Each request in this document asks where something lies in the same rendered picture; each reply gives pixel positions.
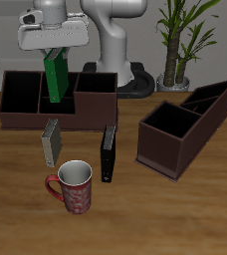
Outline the grey book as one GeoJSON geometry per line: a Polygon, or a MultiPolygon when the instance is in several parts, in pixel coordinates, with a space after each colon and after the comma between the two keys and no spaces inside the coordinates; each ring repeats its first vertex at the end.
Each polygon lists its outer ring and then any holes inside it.
{"type": "Polygon", "coordinates": [[[49,119],[41,135],[42,148],[46,165],[54,167],[60,151],[62,149],[62,140],[58,119],[49,119]]]}

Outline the dark brown desk caddy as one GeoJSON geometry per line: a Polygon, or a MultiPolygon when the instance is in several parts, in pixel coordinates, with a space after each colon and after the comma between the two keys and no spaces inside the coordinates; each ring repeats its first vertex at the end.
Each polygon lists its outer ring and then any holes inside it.
{"type": "Polygon", "coordinates": [[[168,101],[139,122],[136,162],[175,182],[227,118],[227,81],[168,101]]]}
{"type": "Polygon", "coordinates": [[[69,87],[50,101],[43,72],[6,71],[0,97],[2,129],[43,129],[57,119],[61,130],[102,131],[117,125],[117,75],[68,73],[69,87]]]}

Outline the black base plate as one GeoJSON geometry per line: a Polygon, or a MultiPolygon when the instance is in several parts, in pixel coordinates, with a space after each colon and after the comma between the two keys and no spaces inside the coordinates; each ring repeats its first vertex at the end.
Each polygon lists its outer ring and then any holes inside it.
{"type": "Polygon", "coordinates": [[[135,62],[130,64],[132,78],[122,87],[118,84],[117,70],[100,69],[98,63],[88,62],[80,73],[77,91],[90,93],[116,92],[118,99],[143,99],[154,92],[154,78],[144,70],[143,64],[135,62]]]}

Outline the green book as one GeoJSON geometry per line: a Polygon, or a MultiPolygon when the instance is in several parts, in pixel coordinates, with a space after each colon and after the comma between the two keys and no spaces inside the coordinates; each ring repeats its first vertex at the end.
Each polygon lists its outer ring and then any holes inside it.
{"type": "Polygon", "coordinates": [[[66,59],[62,57],[63,48],[58,49],[59,54],[54,60],[44,59],[45,73],[51,103],[59,103],[68,86],[68,66],[66,59]]]}

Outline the black book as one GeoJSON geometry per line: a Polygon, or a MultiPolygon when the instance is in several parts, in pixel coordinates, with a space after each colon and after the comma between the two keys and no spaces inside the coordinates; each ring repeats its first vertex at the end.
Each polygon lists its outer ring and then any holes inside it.
{"type": "Polygon", "coordinates": [[[111,182],[115,162],[115,130],[116,127],[105,127],[101,144],[102,182],[111,182]]]}

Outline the red patterned mug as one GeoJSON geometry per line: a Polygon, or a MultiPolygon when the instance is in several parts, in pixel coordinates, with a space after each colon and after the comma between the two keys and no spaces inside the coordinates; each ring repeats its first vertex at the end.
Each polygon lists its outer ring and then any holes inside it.
{"type": "Polygon", "coordinates": [[[49,175],[45,180],[47,190],[57,199],[65,203],[66,209],[72,214],[84,214],[91,207],[92,197],[91,166],[82,160],[65,162],[57,174],[49,175]],[[50,185],[57,181],[62,189],[59,193],[50,185]]]}

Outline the green pot plant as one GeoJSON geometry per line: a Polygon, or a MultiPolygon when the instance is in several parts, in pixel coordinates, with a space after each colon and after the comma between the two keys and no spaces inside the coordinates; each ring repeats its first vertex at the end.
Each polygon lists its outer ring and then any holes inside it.
{"type": "Polygon", "coordinates": [[[163,19],[157,22],[162,24],[165,32],[160,31],[166,47],[166,62],[164,73],[156,79],[158,92],[187,92],[189,80],[184,77],[186,65],[189,61],[199,60],[196,54],[203,48],[215,45],[216,41],[210,41],[214,28],[208,30],[201,38],[200,31],[204,21],[190,27],[190,24],[209,8],[215,6],[220,0],[208,0],[205,3],[198,2],[187,10],[186,0],[167,0],[167,12],[159,9],[163,19]]]}

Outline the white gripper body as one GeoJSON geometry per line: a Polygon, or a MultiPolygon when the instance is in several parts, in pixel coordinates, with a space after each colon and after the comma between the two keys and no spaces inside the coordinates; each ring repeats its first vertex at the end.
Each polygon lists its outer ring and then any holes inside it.
{"type": "Polygon", "coordinates": [[[89,43],[89,20],[84,13],[69,13],[59,28],[47,29],[42,24],[21,25],[18,42],[21,50],[78,47],[89,43]]]}

